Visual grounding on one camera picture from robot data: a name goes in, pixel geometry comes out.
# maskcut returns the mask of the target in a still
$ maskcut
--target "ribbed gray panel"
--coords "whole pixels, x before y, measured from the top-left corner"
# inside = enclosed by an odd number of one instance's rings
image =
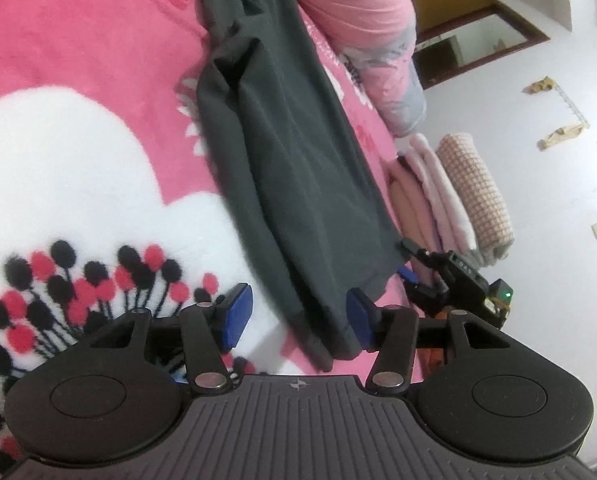
[[[7,478],[591,480],[597,476],[571,457],[522,468],[466,459],[421,430],[405,403],[370,396],[352,377],[246,376],[235,392],[195,400],[166,440],[133,459],[81,470],[28,460]]]

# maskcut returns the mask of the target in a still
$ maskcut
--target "bed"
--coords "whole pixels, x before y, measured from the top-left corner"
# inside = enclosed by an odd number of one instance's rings
[[[0,474],[20,456],[3,419],[7,389],[133,306],[168,316],[247,282],[254,313],[228,366],[316,373],[275,314],[214,182],[196,105],[210,49],[197,7],[0,0]],[[392,136],[302,16],[393,217]],[[379,304],[407,304],[397,278]],[[331,373],[364,380],[374,357],[335,362]]]

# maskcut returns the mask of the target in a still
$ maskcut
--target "mirror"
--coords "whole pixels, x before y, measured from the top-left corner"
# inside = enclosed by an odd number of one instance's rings
[[[514,14],[498,4],[421,34],[413,61],[423,88],[548,39]]]

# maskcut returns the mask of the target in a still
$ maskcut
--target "crosshair logo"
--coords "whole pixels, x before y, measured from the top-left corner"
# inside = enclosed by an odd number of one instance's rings
[[[296,378],[293,381],[291,381],[290,386],[292,388],[295,388],[296,390],[301,390],[307,386],[307,383],[302,379]]]

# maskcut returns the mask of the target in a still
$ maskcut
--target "black and red balloon pattern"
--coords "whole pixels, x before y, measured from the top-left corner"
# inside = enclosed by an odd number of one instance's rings
[[[58,240],[47,252],[12,256],[3,266],[10,287],[0,294],[0,332],[6,341],[6,345],[0,342],[3,395],[29,371],[16,365],[18,355],[50,359],[133,308],[149,308],[154,317],[171,316],[190,297],[195,303],[222,300],[217,295],[218,280],[211,273],[190,291],[179,263],[159,245],[142,252],[123,246],[113,266],[91,260],[79,267],[77,260],[73,246]],[[237,358],[233,372],[242,373],[246,365]],[[3,429],[5,419],[0,413]],[[20,457],[11,435],[0,438],[0,474]]]

